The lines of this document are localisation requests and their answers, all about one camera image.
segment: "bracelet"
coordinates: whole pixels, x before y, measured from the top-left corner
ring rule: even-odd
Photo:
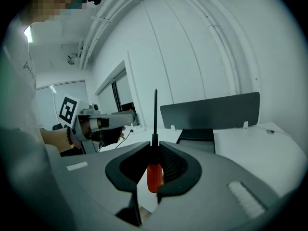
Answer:
[[[74,148],[75,145],[74,145],[74,143],[72,142],[72,139],[71,139],[71,128],[70,127],[67,127],[66,134],[67,134],[68,143],[70,144],[71,148]]]

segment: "ceiling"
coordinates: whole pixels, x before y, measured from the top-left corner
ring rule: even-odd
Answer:
[[[52,20],[31,25],[33,42],[29,43],[29,51],[37,72],[68,64],[67,55],[77,53],[79,42],[85,39],[93,22],[91,16],[96,15],[105,1],[99,5],[88,2],[82,9],[63,10]]]

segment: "window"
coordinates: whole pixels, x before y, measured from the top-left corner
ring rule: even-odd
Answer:
[[[126,71],[117,75],[100,93],[102,114],[123,112],[135,116],[133,125],[139,125]]]

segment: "white conduit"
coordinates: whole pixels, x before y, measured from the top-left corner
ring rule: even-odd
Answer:
[[[102,5],[100,10],[98,10],[98,12],[96,13],[96,17],[100,18],[106,12],[106,10],[109,8],[110,4],[113,1],[114,0],[106,0],[106,2]],[[98,23],[99,23],[98,20],[94,20],[92,22],[92,25],[91,25],[90,29],[89,29],[88,35],[86,37],[86,40],[85,40],[84,46],[83,46],[83,51],[82,51],[81,58],[80,58],[80,63],[79,63],[79,69],[82,68],[83,60],[85,59],[85,57],[87,55],[87,52],[88,52],[88,46],[89,46],[90,40],[92,39],[94,30],[95,30],[95,28],[96,28]]]
[[[227,55],[229,57],[229,61],[230,64],[232,66],[232,71],[233,71],[233,76],[234,76],[234,80],[235,80],[235,85],[236,85],[236,90],[237,90],[237,94],[241,93],[241,88],[240,88],[240,80],[239,80],[239,74],[237,71],[237,67],[235,64],[235,60],[231,51],[231,48],[226,40],[226,37],[224,36],[223,32],[221,31],[220,27],[218,26],[217,22],[215,21],[215,19],[211,16],[211,14],[208,12],[208,10],[205,8],[205,6],[202,6],[203,8],[203,12],[205,13],[205,15],[208,15],[207,18],[209,19],[209,21],[214,25],[214,29],[217,31],[222,44],[227,52]]]
[[[105,16],[105,19],[107,20],[112,20],[123,8],[125,8],[130,2],[134,1],[134,0],[128,0],[127,2],[125,2],[126,0],[119,0],[112,8],[111,10],[107,13],[107,15]],[[87,66],[89,58],[94,50],[94,47],[97,43],[97,40],[100,38],[101,34],[103,33],[104,28],[108,26],[108,23],[101,23],[101,25],[98,27],[98,29],[96,30],[96,33],[94,35],[94,37],[92,38],[89,50],[87,52],[87,56],[86,56],[86,60],[84,63],[84,68]]]
[[[198,1],[198,0],[186,0],[193,8],[195,8],[196,12],[200,15],[200,17],[202,18],[203,22],[207,25],[211,35],[214,38],[214,41],[217,44],[219,53],[221,55],[222,61],[224,63],[225,66],[225,70],[227,73],[227,79],[229,82],[229,86],[230,86],[230,95],[236,95],[239,94],[240,90],[237,90],[236,88],[236,83],[235,80],[238,80],[238,75],[237,75],[237,71],[234,72],[233,68],[231,66],[227,51],[223,45],[223,42],[220,38],[220,36],[218,35],[218,32],[214,29],[213,26],[216,26],[217,24],[212,24],[212,22],[209,20],[209,16],[210,14],[208,13],[208,11],[203,7],[203,5]]]
[[[257,91],[261,94],[261,81],[260,81],[260,73],[257,65],[256,56],[252,50],[252,47],[249,43],[249,40],[242,29],[241,25],[237,21],[237,19],[233,16],[233,14],[219,1],[219,0],[209,0],[214,6],[216,6],[219,11],[223,14],[223,16],[227,19],[230,26],[234,30],[246,57],[248,63],[248,69],[250,73],[252,91]],[[259,119],[261,116],[261,104],[259,111]]]

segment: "person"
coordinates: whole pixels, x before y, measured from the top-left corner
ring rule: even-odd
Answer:
[[[11,21],[0,50],[0,89],[6,90],[0,93],[0,128],[25,132],[37,143],[56,146],[59,152],[69,150],[72,146],[65,128],[55,131],[39,128],[35,66],[24,31],[33,23],[52,19],[61,10],[77,8],[82,1],[84,0],[31,0]],[[89,122],[82,124],[82,131],[85,136],[88,135]],[[78,146],[76,139],[73,139],[73,143]]]

